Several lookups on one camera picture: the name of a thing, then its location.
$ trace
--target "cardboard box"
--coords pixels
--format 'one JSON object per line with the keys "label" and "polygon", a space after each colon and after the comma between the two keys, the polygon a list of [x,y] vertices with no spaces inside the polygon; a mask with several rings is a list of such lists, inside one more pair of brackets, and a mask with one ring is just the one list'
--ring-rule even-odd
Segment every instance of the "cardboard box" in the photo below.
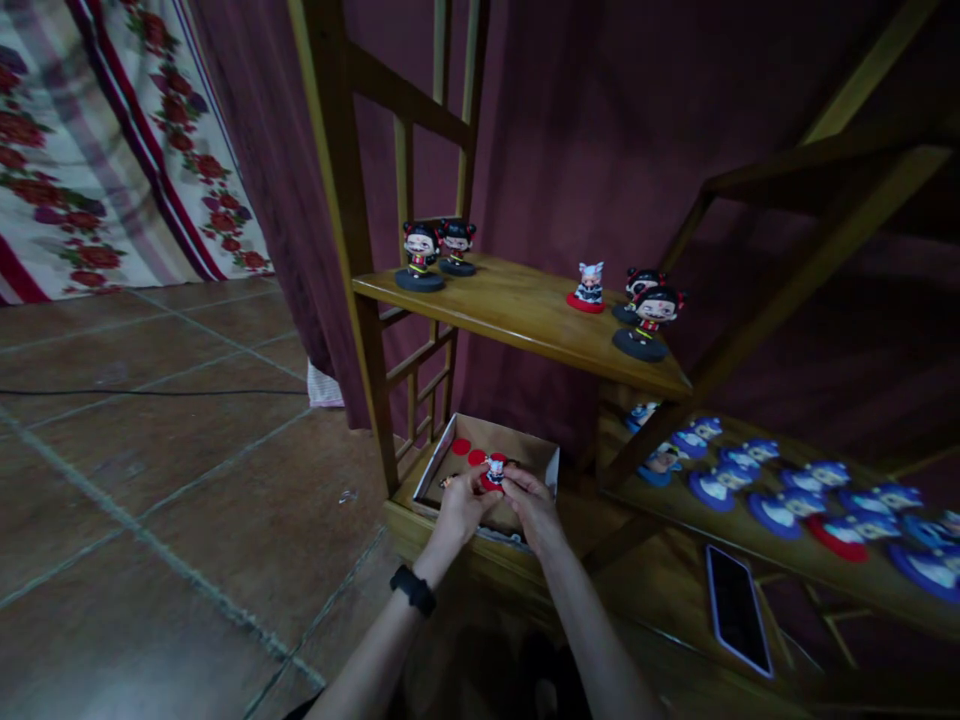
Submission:
{"label": "cardboard box", "polygon": [[[414,506],[428,517],[440,512],[443,489],[440,482],[449,475],[457,475],[470,469],[467,455],[450,451],[454,440],[464,438],[470,442],[470,450],[483,450],[488,455],[500,452],[508,458],[519,460],[521,467],[542,481],[554,500],[557,497],[557,473],[560,469],[560,447],[554,443],[526,435],[516,430],[478,418],[455,413],[440,437],[440,442],[420,478],[413,494]],[[527,552],[523,539],[520,518],[506,503],[498,503],[481,525],[477,534],[495,542],[518,546]]]}

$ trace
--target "floral curtain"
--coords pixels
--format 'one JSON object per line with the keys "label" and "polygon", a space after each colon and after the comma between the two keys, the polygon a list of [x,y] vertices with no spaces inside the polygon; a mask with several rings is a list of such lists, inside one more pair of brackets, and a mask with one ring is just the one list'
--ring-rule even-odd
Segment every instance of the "floral curtain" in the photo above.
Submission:
{"label": "floral curtain", "polygon": [[0,302],[272,273],[179,0],[0,7]]}

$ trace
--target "tile floor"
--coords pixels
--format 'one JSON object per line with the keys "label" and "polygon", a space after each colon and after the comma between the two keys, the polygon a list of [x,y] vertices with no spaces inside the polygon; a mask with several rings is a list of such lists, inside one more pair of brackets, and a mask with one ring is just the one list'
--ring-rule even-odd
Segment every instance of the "tile floor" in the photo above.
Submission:
{"label": "tile floor", "polygon": [[304,393],[0,396],[0,716],[279,718],[336,675],[397,558],[306,363],[269,279],[0,310],[6,389]]}

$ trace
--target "brown floor tile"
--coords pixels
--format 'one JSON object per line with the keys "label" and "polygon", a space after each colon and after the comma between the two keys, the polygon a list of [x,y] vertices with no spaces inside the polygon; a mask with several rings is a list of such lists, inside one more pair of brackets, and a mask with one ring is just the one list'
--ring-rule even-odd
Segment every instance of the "brown floor tile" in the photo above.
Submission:
{"label": "brown floor tile", "polygon": [[300,649],[300,657],[332,682],[390,599],[390,578],[400,564],[390,533],[384,533],[353,582]]}
{"label": "brown floor tile", "polygon": [[[356,500],[340,504],[348,489]],[[321,410],[146,524],[294,645],[373,540],[385,497],[369,433]]]}
{"label": "brown floor tile", "polygon": [[[247,355],[156,385],[157,390],[304,391]],[[65,460],[134,515],[307,409],[295,395],[125,397],[36,430]]]}
{"label": "brown floor tile", "polygon": [[158,315],[163,310],[128,293],[34,303],[0,310],[0,347]]}
{"label": "brown floor tile", "polygon": [[304,380],[307,379],[307,351],[303,349],[299,335],[291,335],[260,345],[257,352],[270,358],[277,365],[297,373]]}
{"label": "brown floor tile", "polygon": [[306,675],[288,665],[277,684],[267,691],[251,720],[281,720],[318,692],[320,688],[314,687]]}
{"label": "brown floor tile", "polygon": [[189,310],[200,305],[239,300],[248,295],[279,291],[280,288],[264,278],[246,278],[225,282],[185,283],[138,292],[171,310]]}
{"label": "brown floor tile", "polygon": [[0,440],[0,598],[118,528],[33,448]]}
{"label": "brown floor tile", "polygon": [[[129,390],[236,351],[168,315],[0,354],[0,377],[14,390]],[[29,425],[104,397],[4,396],[3,406]]]}
{"label": "brown floor tile", "polygon": [[187,316],[247,347],[294,329],[290,309],[281,293],[200,308],[188,312]]}
{"label": "brown floor tile", "polygon": [[0,610],[0,716],[241,718],[279,663],[122,535]]}

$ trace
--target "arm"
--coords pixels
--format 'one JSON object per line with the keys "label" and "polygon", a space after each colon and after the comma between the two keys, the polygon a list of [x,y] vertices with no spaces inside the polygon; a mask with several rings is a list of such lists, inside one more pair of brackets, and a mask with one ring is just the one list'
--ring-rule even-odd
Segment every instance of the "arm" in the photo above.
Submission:
{"label": "arm", "polygon": [[505,500],[520,516],[527,542],[540,558],[593,717],[665,717],[570,548],[550,491],[523,470],[507,468],[504,474]]}
{"label": "arm", "polygon": [[[503,497],[501,493],[483,494],[480,475],[487,469],[487,465],[472,468],[468,475],[455,477],[444,491],[437,526],[413,564],[414,574],[426,580],[433,591],[461,548],[473,537],[484,513]],[[400,679],[403,661],[424,621],[420,611],[411,607],[406,593],[395,590],[307,720],[383,717]]]}

